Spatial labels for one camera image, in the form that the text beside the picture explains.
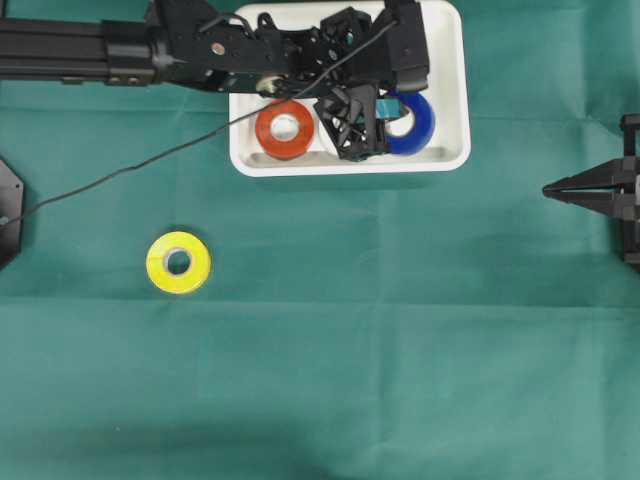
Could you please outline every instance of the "white tray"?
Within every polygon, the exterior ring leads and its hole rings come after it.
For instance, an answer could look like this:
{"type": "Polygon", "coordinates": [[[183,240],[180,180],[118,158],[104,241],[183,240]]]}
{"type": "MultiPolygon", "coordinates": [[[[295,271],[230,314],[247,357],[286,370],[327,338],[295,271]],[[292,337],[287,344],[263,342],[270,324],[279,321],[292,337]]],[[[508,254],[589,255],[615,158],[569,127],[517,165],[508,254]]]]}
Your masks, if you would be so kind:
{"type": "MultiPolygon", "coordinates": [[[[255,117],[232,125],[229,146],[233,165],[251,177],[287,175],[336,175],[351,173],[437,172],[460,167],[471,152],[469,107],[465,76],[462,22],[458,11],[443,0],[424,0],[422,15],[427,34],[431,73],[429,88],[423,92],[436,117],[432,140],[421,152],[410,157],[381,155],[360,163],[341,160],[318,122],[311,106],[315,99],[304,100],[316,123],[316,135],[309,151],[294,160],[275,160],[264,153],[255,136],[255,117]]],[[[352,6],[373,18],[384,8],[383,2],[263,3],[247,5],[238,14],[256,26],[258,14],[269,12],[278,28],[302,30],[340,10],[352,6]]],[[[271,100],[259,95],[229,95],[229,118],[256,110],[271,100]]]]}

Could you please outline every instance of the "tape roll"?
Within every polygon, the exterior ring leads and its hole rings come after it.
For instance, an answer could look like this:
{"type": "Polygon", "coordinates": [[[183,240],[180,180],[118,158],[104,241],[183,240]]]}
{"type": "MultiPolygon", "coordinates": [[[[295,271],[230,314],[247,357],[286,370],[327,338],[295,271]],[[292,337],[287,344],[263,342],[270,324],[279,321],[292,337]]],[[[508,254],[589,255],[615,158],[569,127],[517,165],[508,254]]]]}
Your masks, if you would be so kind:
{"type": "Polygon", "coordinates": [[[156,240],[147,254],[149,280],[167,293],[185,295],[198,290],[211,274],[211,255],[197,237],[186,232],[171,232],[156,240]],[[184,273],[169,271],[169,259],[184,252],[189,257],[189,266],[184,273]]]}
{"type": "Polygon", "coordinates": [[[414,155],[431,141],[436,126],[436,117],[429,102],[419,93],[389,93],[413,112],[414,124],[406,135],[387,133],[389,151],[394,155],[414,155]]]}
{"type": "Polygon", "coordinates": [[[256,120],[256,137],[265,153],[278,160],[293,160],[304,155],[313,141],[313,117],[309,110],[293,100],[260,112],[256,120]],[[291,140],[278,140],[273,136],[271,125],[281,115],[290,115],[298,122],[298,133],[291,140]]]}

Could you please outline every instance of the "table surface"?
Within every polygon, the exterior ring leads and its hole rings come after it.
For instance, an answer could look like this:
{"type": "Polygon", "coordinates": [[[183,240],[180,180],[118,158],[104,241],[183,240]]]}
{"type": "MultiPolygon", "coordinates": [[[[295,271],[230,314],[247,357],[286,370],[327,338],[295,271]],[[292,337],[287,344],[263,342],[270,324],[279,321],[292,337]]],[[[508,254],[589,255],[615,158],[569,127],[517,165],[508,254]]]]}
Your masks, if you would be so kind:
{"type": "MultiPolygon", "coordinates": [[[[541,187],[621,154],[640,4],[455,4],[461,169],[251,179],[223,136],[26,222],[0,272],[0,478],[637,478],[640,278],[615,223],[541,187]],[[175,228],[214,254],[185,298],[144,270],[175,228]]],[[[227,98],[3,82],[0,112],[33,204],[214,128],[227,98]]]]}

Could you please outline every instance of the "black cable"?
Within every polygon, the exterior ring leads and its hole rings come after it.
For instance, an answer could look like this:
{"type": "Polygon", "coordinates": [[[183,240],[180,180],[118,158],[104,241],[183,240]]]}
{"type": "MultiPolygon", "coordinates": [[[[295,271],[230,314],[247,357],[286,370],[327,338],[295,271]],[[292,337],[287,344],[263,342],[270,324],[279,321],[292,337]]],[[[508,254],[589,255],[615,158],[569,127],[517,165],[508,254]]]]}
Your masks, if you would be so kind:
{"type": "Polygon", "coordinates": [[[205,23],[203,26],[201,26],[198,29],[198,32],[205,33],[207,30],[215,27],[217,24],[219,24],[220,22],[224,22],[225,20],[238,20],[240,23],[242,23],[242,26],[244,27],[245,31],[249,34],[249,36],[254,39],[256,38],[256,34],[253,32],[253,29],[251,28],[249,21],[246,18],[241,17],[240,15],[235,13],[219,13],[216,18],[205,23]]]}
{"type": "Polygon", "coordinates": [[[216,135],[218,135],[220,132],[222,132],[223,130],[229,128],[231,125],[235,125],[236,123],[242,122],[243,120],[247,120],[248,118],[253,117],[254,115],[257,115],[261,112],[264,112],[265,110],[269,110],[273,107],[275,107],[276,105],[280,105],[281,103],[284,102],[288,102],[289,100],[295,100],[296,98],[300,98],[300,97],[304,97],[308,92],[310,92],[311,90],[313,90],[315,87],[317,87],[320,82],[322,82],[322,80],[324,80],[328,75],[331,74],[331,72],[333,70],[335,70],[336,68],[338,68],[340,65],[344,64],[345,62],[351,60],[353,57],[355,57],[358,53],[360,53],[362,50],[364,50],[365,48],[369,47],[372,43],[375,43],[376,40],[378,40],[380,37],[382,37],[382,35],[384,35],[389,29],[391,29],[392,27],[394,27],[396,25],[397,22],[393,21],[391,23],[389,23],[388,25],[386,25],[385,27],[383,27],[378,33],[376,33],[373,37],[371,37],[369,40],[367,40],[366,42],[364,42],[362,45],[356,47],[354,50],[352,50],[351,52],[349,52],[347,55],[345,55],[344,57],[342,57],[340,60],[338,60],[336,63],[334,63],[333,65],[331,65],[329,68],[327,68],[324,72],[322,72],[320,75],[318,75],[318,78],[316,78],[313,83],[311,83],[308,87],[306,87],[305,89],[301,90],[300,92],[296,93],[295,95],[288,97],[288,98],[284,98],[282,100],[280,100],[279,102],[273,102],[270,103],[268,105],[265,105],[262,108],[259,108],[258,110],[254,110],[253,112],[249,112],[246,113],[240,117],[234,118],[233,120],[230,120],[229,122],[219,126],[218,128],[216,128],[215,130],[210,131],[209,133],[202,135],[201,137],[198,137],[194,140],[191,140],[189,142],[183,143],[181,145],[177,145],[175,147],[172,147],[168,150],[165,150],[162,153],[159,153],[158,155],[155,155],[151,158],[148,158],[147,160],[137,163],[135,165],[130,165],[128,167],[124,167],[124,168],[120,168],[108,175],[105,175],[104,177],[101,177],[97,180],[95,180],[94,182],[89,183],[88,185],[85,185],[84,187],[80,187],[77,188],[75,190],[71,190],[69,192],[63,193],[61,195],[57,195],[55,197],[51,197],[48,198],[46,200],[43,200],[40,203],[36,203],[34,206],[32,206],[31,208],[27,209],[22,215],[20,215],[19,217],[15,217],[10,219],[9,221],[7,221],[6,223],[0,224],[0,228],[5,227],[7,225],[11,225],[12,223],[15,222],[20,222],[22,220],[24,220],[26,217],[33,215],[35,212],[37,212],[38,210],[40,210],[42,207],[49,205],[51,203],[56,203],[59,202],[61,200],[67,199],[69,197],[74,197],[76,195],[79,195],[81,193],[86,192],[87,190],[91,190],[99,185],[102,185],[103,183],[119,176],[122,175],[123,173],[128,173],[128,172],[134,172],[136,170],[140,170],[141,168],[144,168],[154,162],[157,162],[158,160],[161,160],[165,157],[168,157],[169,155],[173,155],[174,153],[180,152],[182,150],[185,150],[187,148],[193,147],[199,143],[204,142],[205,140],[209,140],[210,138],[215,137],[216,135]]]}

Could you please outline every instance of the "tape roll hole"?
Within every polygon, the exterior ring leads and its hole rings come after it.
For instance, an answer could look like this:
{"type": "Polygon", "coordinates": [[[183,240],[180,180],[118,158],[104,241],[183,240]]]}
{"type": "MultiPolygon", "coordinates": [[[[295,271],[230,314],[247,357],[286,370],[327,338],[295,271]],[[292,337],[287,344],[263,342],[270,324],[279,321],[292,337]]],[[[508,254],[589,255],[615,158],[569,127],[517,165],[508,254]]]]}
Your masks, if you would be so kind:
{"type": "Polygon", "coordinates": [[[277,115],[271,121],[271,135],[280,142],[290,142],[298,136],[300,123],[288,113],[277,115]]]}
{"type": "Polygon", "coordinates": [[[416,125],[416,116],[413,113],[413,110],[410,108],[406,109],[408,113],[404,117],[386,123],[385,130],[387,135],[391,135],[392,137],[404,137],[413,130],[413,127],[416,125]]]}
{"type": "Polygon", "coordinates": [[[174,248],[164,257],[164,269],[174,277],[186,275],[191,269],[192,263],[191,254],[183,248],[174,248]]]}

